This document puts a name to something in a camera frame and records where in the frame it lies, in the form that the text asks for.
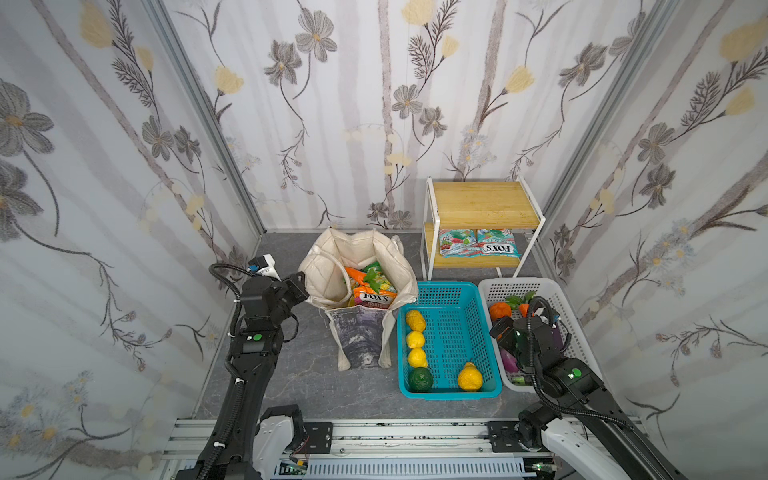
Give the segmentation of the orange snack bag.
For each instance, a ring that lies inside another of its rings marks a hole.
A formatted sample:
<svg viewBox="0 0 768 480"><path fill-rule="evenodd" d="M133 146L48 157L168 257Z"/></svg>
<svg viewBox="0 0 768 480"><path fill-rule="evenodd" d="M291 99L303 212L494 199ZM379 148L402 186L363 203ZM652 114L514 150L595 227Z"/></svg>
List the orange snack bag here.
<svg viewBox="0 0 768 480"><path fill-rule="evenodd" d="M363 306L374 309L389 309L394 302L397 294L384 293L376 294L369 287L357 287L352 290L352 295L348 302L349 307Z"/></svg>

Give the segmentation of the cream canvas tote bag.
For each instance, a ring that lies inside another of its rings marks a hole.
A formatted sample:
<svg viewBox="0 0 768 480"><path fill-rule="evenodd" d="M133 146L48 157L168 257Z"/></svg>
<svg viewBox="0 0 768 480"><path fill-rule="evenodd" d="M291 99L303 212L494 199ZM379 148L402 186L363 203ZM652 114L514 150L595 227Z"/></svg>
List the cream canvas tote bag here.
<svg viewBox="0 0 768 480"><path fill-rule="evenodd" d="M416 301L416 275L398 236L328 228L300 264L309 303L328 318L338 369L389 368L395 314Z"/></svg>

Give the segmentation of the orange carrot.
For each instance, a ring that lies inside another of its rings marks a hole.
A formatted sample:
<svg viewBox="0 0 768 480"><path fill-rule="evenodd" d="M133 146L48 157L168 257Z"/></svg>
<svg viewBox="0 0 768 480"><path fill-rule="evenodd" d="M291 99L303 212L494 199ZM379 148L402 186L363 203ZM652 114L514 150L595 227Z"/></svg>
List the orange carrot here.
<svg viewBox="0 0 768 480"><path fill-rule="evenodd" d="M364 271L346 267L345 272L350 277L350 279L354 281L357 285L359 286L367 285L366 273Z"/></svg>

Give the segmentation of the purple onion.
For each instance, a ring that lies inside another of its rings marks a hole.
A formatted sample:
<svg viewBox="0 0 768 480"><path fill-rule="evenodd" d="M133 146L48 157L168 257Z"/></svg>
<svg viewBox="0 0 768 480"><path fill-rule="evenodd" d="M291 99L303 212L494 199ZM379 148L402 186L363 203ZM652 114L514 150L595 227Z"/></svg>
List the purple onion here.
<svg viewBox="0 0 768 480"><path fill-rule="evenodd" d="M515 357L504 349L500 349L499 352L504 370L509 374L518 373L520 369Z"/></svg>

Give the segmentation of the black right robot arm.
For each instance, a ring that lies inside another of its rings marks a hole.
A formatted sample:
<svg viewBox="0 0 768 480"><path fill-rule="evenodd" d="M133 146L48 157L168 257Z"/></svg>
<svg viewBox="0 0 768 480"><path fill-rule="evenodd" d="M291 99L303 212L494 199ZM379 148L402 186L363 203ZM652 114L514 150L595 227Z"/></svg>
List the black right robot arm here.
<svg viewBox="0 0 768 480"><path fill-rule="evenodd" d="M515 438L535 450L555 434L555 422L578 419L607 448L631 479L683 479L685 475L624 414L600 377L582 360L565 356L552 340L551 325L530 307L522 319L503 317L490 336L512 354L531 379L539 401L525 409Z"/></svg>

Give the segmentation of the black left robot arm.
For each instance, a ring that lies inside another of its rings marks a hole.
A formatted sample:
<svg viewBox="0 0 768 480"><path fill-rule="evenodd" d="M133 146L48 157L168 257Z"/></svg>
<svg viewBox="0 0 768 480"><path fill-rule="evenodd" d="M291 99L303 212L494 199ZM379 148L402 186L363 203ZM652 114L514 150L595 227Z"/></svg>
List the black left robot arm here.
<svg viewBox="0 0 768 480"><path fill-rule="evenodd" d="M287 342L281 324L296 317L292 309L309 294L301 271L278 280L241 269L241 287L220 274L229 266L215 263L209 272L233 291L234 311L227 337L225 369L230 376L222 409L195 464L178 471L177 479L269 479L280 455L303 441L297 406L277 409L277 420L288 422L287 432L261 426L261 407L278 357Z"/></svg>

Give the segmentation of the green snack bag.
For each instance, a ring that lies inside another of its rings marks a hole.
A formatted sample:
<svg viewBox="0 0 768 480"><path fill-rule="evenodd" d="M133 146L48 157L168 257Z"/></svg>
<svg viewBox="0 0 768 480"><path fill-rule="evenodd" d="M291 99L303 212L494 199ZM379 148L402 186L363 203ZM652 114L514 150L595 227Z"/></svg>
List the green snack bag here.
<svg viewBox="0 0 768 480"><path fill-rule="evenodd" d="M391 281L384 274L383 268L378 261L373 262L363 269L365 283L376 293L396 294L397 290Z"/></svg>

